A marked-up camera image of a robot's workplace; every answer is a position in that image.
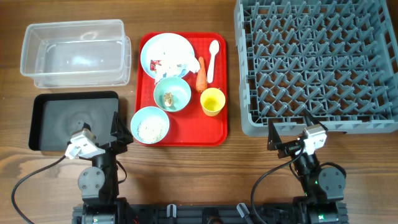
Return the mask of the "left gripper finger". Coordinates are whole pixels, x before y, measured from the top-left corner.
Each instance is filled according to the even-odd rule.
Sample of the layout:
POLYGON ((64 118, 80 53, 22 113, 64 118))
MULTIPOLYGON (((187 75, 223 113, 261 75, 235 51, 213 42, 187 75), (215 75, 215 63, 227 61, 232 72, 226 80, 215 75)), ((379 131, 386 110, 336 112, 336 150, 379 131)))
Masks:
POLYGON ((90 125, 84 122, 79 122, 77 124, 77 130, 73 132, 73 135, 81 133, 82 131, 91 131, 90 125))
POLYGON ((118 112, 114 112, 110 135, 117 139, 132 139, 131 132, 118 112))

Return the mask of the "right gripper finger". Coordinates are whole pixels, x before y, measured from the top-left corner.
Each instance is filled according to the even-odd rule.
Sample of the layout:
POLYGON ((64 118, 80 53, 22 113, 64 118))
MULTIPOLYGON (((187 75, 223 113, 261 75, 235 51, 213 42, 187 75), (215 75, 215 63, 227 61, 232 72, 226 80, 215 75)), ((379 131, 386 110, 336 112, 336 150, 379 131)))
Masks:
POLYGON ((268 125, 268 151, 276 151, 282 149, 282 140, 274 126, 274 123, 270 120, 268 125))
POLYGON ((319 124, 325 131, 328 130, 328 128, 325 125, 323 125, 321 122, 319 122, 319 120, 317 120, 315 117, 313 117, 313 115, 309 112, 309 110, 304 109, 303 112, 305 114, 304 120, 308 127, 319 124))

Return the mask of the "light blue bowl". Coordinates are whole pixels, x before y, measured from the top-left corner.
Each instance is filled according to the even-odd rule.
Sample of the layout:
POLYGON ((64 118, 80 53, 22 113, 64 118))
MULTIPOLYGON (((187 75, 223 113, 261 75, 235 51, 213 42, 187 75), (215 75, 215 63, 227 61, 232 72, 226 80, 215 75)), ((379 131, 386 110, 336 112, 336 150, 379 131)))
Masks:
POLYGON ((130 124, 132 135, 143 144, 155 144, 166 137, 170 120, 165 111, 155 106, 139 109, 130 124))

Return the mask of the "brown food scrap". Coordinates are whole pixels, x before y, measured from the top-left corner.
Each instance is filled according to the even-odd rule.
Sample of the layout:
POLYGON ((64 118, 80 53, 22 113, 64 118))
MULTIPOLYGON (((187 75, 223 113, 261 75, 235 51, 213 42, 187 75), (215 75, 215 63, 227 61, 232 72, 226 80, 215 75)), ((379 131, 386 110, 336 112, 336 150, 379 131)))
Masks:
POLYGON ((171 92, 167 92, 164 94, 164 105, 166 107, 171 107, 173 105, 173 95, 171 92))

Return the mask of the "green bowl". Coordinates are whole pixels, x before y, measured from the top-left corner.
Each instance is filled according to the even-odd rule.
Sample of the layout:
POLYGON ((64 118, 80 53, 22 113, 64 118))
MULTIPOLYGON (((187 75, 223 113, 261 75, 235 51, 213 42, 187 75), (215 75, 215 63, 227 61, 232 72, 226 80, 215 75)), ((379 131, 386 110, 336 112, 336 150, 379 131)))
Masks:
POLYGON ((156 105, 164 111, 178 112, 183 110, 191 99, 190 85, 179 77, 168 77, 162 79, 156 84, 154 89, 154 101, 156 105), (171 92, 173 95, 173 105, 166 107, 164 105, 164 94, 171 92))

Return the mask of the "yellow plastic cup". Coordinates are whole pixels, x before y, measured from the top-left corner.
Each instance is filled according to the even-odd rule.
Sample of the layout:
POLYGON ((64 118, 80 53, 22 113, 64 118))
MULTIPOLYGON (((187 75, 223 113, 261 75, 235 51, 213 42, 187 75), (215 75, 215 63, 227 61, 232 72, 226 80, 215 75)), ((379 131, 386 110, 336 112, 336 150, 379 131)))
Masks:
POLYGON ((224 108, 226 97, 218 88, 208 88, 200 96, 200 104, 207 116, 216 116, 224 108))

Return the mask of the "red strawberry snack wrapper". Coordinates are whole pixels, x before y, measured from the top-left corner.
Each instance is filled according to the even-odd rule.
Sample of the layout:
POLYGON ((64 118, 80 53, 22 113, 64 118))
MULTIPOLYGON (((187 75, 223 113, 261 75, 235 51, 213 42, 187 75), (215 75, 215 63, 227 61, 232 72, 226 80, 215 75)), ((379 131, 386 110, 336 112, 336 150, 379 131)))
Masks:
POLYGON ((153 72, 157 72, 162 68, 161 60, 151 60, 150 61, 150 70, 153 72))

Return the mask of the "orange carrot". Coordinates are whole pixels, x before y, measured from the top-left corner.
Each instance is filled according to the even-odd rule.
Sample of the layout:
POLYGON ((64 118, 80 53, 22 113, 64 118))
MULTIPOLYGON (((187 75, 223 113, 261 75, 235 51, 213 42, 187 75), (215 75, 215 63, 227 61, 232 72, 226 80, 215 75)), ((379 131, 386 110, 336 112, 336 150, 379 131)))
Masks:
POLYGON ((200 69, 197 73, 196 91, 199 93, 203 93, 207 89, 208 84, 206 79, 205 61, 203 57, 199 57, 198 61, 200 63, 200 69))

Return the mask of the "white tissue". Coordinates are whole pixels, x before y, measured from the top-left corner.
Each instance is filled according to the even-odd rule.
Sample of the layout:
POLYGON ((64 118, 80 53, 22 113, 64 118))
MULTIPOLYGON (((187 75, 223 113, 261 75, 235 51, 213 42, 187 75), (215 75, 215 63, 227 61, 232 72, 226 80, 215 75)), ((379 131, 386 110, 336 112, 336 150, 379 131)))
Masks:
POLYGON ((162 68, 154 72, 155 83, 164 78, 179 77, 184 72, 197 73, 200 69, 191 44, 163 42, 152 47, 149 52, 150 61, 162 61, 162 68))

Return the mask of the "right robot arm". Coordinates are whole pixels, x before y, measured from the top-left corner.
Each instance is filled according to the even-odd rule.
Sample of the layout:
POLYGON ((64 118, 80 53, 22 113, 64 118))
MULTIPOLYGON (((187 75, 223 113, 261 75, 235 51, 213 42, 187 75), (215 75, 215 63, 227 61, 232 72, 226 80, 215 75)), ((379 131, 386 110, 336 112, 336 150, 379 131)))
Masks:
POLYGON ((324 146, 328 129, 305 110, 302 134, 283 143, 274 123, 269 123, 267 149, 277 151, 278 157, 290 157, 289 168, 300 182, 304 196, 294 197, 292 203, 266 205, 261 215, 273 223, 348 223, 348 209, 342 202, 346 171, 338 164, 321 164, 315 154, 324 146))

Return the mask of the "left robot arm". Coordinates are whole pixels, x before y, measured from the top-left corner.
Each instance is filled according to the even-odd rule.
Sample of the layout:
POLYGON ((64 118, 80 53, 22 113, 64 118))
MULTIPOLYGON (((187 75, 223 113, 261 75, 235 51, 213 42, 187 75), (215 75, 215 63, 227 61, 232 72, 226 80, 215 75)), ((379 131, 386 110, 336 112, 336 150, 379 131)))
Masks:
POLYGON ((73 224, 135 223, 136 215, 126 198, 119 198, 118 154, 127 151, 134 141, 131 132, 117 112, 114 113, 110 135, 116 139, 100 146, 103 154, 90 159, 92 166, 82 171, 78 178, 83 205, 75 207, 73 224))

